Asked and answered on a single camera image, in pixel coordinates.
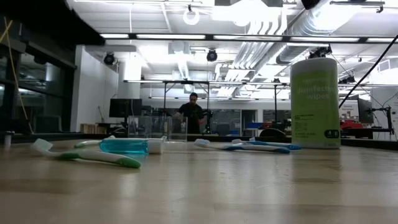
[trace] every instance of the wooden table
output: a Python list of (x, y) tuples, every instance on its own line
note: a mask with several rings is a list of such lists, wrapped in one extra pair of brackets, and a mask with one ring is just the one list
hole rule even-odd
[[(76, 141), (55, 142), (65, 150)], [(173, 143), (141, 169), (0, 150), (0, 223), (397, 223), (398, 154)]]

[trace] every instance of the ceiling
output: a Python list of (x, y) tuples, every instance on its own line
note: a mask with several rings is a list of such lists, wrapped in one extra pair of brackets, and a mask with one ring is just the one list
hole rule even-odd
[[(83, 0), (68, 0), (68, 3), (80, 17), (100, 33), (181, 33), (181, 34), (247, 34), (250, 26), (240, 27), (231, 21), (215, 21), (214, 1), (204, 1), (203, 6), (192, 6), (200, 11), (200, 19), (196, 25), (188, 25), (183, 20), (186, 6), (171, 6), (167, 4), (104, 4), (98, 2), (82, 2)], [(287, 14), (287, 23), (294, 23), (297, 15), (302, 11), (301, 3), (296, 6), (284, 6)], [(376, 6), (362, 7), (348, 22), (343, 24), (331, 35), (345, 36), (395, 36), (398, 34), (398, 6), (384, 7), (381, 13), (376, 13)], [(191, 48), (215, 48), (218, 60), (233, 60), (241, 49), (241, 42), (205, 42), (185, 41)], [(177, 59), (168, 51), (170, 41), (165, 40), (108, 40), (109, 45), (135, 45), (142, 58), (142, 74), (151, 78), (156, 74), (171, 74), (178, 70)], [(369, 62), (358, 62), (359, 58), (377, 58), (387, 47), (387, 44), (331, 44), (333, 55), (342, 65), (339, 73), (355, 68), (355, 77), (362, 77), (372, 65)], [(215, 70), (217, 63), (206, 61), (206, 52), (195, 51), (187, 58), (189, 70)], [(398, 45), (394, 45), (387, 55), (398, 56)], [(123, 59), (129, 56), (127, 52), (116, 52), (115, 56)], [(290, 68), (282, 72), (289, 77)]]

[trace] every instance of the small bottle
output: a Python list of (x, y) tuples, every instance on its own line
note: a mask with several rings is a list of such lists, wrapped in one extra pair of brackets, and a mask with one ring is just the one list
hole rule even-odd
[(104, 139), (99, 148), (104, 152), (116, 154), (161, 154), (165, 137), (161, 139)]

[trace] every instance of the white lid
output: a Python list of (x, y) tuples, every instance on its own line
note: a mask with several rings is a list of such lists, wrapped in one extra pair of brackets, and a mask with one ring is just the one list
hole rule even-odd
[(166, 137), (163, 136), (160, 139), (149, 139), (148, 140), (148, 153), (149, 154), (162, 154), (164, 150), (164, 142)]

